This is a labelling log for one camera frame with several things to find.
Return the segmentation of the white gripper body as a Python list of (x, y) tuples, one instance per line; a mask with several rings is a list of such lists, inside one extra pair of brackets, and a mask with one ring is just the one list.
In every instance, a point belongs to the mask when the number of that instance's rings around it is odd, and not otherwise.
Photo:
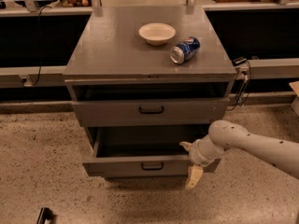
[(221, 155), (222, 149), (216, 146), (208, 135), (195, 140), (189, 148), (191, 162), (202, 167), (207, 167)]

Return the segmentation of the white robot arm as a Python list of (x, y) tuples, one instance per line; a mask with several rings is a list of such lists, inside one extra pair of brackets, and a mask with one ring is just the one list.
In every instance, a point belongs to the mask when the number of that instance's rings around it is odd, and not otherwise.
[(218, 120), (181, 145), (191, 160), (184, 224), (298, 224), (297, 143)]

